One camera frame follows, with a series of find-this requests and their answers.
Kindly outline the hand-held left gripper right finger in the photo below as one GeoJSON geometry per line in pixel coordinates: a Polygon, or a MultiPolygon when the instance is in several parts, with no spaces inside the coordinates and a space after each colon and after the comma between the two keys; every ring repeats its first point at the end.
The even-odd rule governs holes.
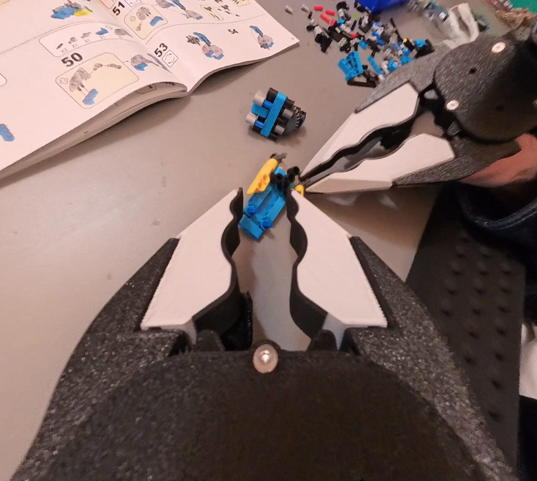
{"type": "Polygon", "coordinates": [[[287,195],[292,266],[289,309],[298,328],[313,340],[332,334],[340,347],[348,329],[388,327],[373,287],[357,253],[357,238],[309,202],[298,191],[287,195]]]}

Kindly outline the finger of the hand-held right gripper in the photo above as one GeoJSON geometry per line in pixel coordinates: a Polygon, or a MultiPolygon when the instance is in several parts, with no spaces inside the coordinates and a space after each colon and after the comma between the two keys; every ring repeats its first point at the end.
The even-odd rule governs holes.
{"type": "Polygon", "coordinates": [[[411,120],[417,112],[419,99],[418,91],[408,82],[352,113],[314,155],[301,178],[306,180],[325,173],[339,159],[364,150],[368,140],[381,137],[386,129],[411,120]]]}
{"type": "Polygon", "coordinates": [[[455,153],[447,140],[423,133],[408,138],[389,155],[367,158],[353,169],[331,173],[303,186],[307,193],[319,194],[386,190],[399,177],[439,166],[454,158],[455,153]]]}

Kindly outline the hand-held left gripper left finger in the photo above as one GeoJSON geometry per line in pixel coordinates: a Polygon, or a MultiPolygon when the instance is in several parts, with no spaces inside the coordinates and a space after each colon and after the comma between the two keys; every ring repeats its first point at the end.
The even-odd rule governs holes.
{"type": "Polygon", "coordinates": [[[183,333],[191,346],[205,330],[227,349],[252,343],[252,300],[241,292],[233,254],[240,243],[243,190],[233,189],[177,236],[141,330],[183,333]]]}

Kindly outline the blue yellow brick chassis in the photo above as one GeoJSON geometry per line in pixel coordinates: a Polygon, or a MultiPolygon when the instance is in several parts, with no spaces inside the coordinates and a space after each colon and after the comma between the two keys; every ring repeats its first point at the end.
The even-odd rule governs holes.
{"type": "Polygon", "coordinates": [[[280,212],[286,205],[289,190],[300,195],[305,188],[300,181],[300,169],[281,168],[286,153],[273,153],[263,164],[246,191],[247,202],[239,227],[252,239],[259,240],[265,231],[271,229],[280,212]]]}

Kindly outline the blue grey brick assembly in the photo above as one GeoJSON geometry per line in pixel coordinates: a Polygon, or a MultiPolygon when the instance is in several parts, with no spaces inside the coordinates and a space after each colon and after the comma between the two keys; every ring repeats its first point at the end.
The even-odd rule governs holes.
{"type": "Polygon", "coordinates": [[[254,133],[276,141],[296,132],[305,122],[306,112],[293,100],[270,88],[259,90],[253,98],[245,122],[254,133]]]}

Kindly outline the person's right hand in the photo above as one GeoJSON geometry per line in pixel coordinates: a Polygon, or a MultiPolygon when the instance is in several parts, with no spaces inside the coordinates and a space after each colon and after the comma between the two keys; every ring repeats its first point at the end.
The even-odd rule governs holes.
{"type": "Polygon", "coordinates": [[[516,139],[519,152],[500,159],[465,177],[462,184],[489,190],[523,191],[536,188],[536,136],[526,133],[516,139]]]}

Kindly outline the white plastic bag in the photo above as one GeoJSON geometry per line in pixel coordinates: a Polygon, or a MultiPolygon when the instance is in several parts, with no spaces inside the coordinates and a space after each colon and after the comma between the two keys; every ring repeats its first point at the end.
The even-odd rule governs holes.
{"type": "Polygon", "coordinates": [[[480,34],[478,22],[467,2],[451,7],[442,27],[446,34],[442,43],[450,49],[473,42],[480,34]]]}

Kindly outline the pile of small brick parts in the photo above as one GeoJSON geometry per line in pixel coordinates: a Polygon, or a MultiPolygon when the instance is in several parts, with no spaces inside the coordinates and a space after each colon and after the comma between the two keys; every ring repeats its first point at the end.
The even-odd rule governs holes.
{"type": "Polygon", "coordinates": [[[313,0],[301,11],[320,51],[341,53],[338,68],[350,86],[375,88],[397,69],[434,52],[431,41],[401,35],[392,18],[382,22],[358,0],[313,0]]]}

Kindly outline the small grey blue brick model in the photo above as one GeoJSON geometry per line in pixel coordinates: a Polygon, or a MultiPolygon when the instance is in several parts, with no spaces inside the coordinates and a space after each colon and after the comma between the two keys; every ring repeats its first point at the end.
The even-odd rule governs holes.
{"type": "Polygon", "coordinates": [[[405,4],[409,12],[416,12],[435,24],[443,24],[449,12],[434,0],[408,0],[405,4]]]}

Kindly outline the black perforated panel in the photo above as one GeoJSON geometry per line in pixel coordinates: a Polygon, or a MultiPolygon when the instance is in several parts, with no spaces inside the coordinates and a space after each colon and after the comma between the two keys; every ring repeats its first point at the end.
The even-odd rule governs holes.
{"type": "Polygon", "coordinates": [[[455,190],[440,190],[406,283],[447,337],[487,427],[517,467],[520,340],[526,269],[465,220],[455,190]]]}

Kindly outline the white cloth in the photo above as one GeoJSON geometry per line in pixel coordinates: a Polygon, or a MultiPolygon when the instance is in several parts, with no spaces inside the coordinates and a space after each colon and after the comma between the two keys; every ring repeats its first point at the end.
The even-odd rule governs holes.
{"type": "Polygon", "coordinates": [[[536,400],[536,324],[521,325],[519,393],[536,400]]]}

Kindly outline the open instruction booklet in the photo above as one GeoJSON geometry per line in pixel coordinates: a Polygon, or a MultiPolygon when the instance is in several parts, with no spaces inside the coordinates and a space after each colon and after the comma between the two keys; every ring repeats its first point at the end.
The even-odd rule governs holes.
{"type": "Polygon", "coordinates": [[[1,179],[298,44],[254,0],[1,0],[1,179]]]}

